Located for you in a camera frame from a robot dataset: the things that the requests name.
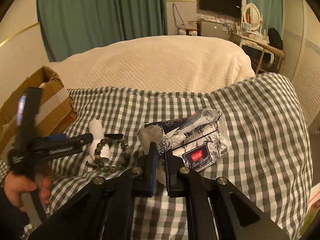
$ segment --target human hand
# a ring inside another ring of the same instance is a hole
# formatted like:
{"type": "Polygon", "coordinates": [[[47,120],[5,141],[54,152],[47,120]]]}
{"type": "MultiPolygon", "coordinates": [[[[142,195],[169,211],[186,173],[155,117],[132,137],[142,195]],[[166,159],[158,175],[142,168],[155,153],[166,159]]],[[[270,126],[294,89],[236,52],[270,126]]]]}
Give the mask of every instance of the human hand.
{"type": "MultiPolygon", "coordinates": [[[[51,178],[45,176],[42,179],[42,188],[39,193],[40,200],[44,204],[49,204],[49,198],[51,195],[51,178]]],[[[10,203],[20,209],[20,211],[25,212],[24,207],[21,203],[21,194],[25,192],[34,191],[37,185],[34,181],[28,179],[24,175],[14,174],[12,171],[6,176],[4,180],[4,193],[7,196],[10,203]]]]}

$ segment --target black flat screen tv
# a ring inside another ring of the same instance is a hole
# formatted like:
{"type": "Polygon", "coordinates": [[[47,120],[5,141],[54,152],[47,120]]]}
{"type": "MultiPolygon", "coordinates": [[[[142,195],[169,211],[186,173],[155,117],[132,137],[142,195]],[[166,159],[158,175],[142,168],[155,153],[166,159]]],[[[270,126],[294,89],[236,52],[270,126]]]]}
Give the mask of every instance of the black flat screen tv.
{"type": "Polygon", "coordinates": [[[241,0],[200,0],[200,10],[241,17],[241,0]]]}

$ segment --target backpack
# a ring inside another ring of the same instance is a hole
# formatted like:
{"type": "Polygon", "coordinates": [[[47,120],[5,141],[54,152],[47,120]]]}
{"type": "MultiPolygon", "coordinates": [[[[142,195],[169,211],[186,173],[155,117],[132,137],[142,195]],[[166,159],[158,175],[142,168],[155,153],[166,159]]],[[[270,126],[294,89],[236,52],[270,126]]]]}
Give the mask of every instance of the backpack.
{"type": "Polygon", "coordinates": [[[283,49],[283,42],[279,32],[275,28],[268,30],[269,45],[277,49],[283,49]]]}

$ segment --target plaid bed sheet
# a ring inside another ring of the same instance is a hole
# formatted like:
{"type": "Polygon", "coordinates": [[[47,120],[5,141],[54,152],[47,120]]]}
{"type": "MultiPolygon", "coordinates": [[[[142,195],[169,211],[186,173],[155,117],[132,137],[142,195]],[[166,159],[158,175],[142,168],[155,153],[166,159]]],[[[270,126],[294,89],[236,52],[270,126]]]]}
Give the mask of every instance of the plaid bed sheet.
{"type": "MultiPolygon", "coordinates": [[[[78,119],[66,130],[69,137],[89,131],[92,119],[107,133],[123,133],[134,151],[129,167],[143,154],[137,132],[148,122],[191,116],[197,109],[223,112],[231,147],[227,155],[201,171],[207,178],[227,177],[244,195],[297,239],[312,183],[307,126],[296,92],[285,77],[266,73],[210,94],[165,93],[125,88],[69,90],[78,119]]],[[[85,165],[84,153],[52,163],[52,214],[95,176],[112,178],[85,165]]],[[[111,165],[120,157],[111,147],[111,165]]],[[[183,198],[168,198],[158,183],[153,198],[136,198],[132,239],[188,239],[183,198]]],[[[26,237],[31,233],[25,227],[26,237]]]]}

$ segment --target white fleece blanket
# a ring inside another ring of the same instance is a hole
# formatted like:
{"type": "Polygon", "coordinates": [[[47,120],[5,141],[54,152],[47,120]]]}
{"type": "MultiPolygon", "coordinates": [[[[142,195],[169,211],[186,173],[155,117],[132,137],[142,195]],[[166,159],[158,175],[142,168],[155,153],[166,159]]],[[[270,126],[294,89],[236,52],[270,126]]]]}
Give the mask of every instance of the white fleece blanket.
{"type": "Polygon", "coordinates": [[[211,37],[157,36],[118,42],[50,63],[66,88],[106,86],[211,92],[254,76],[237,45],[211,37]]]}

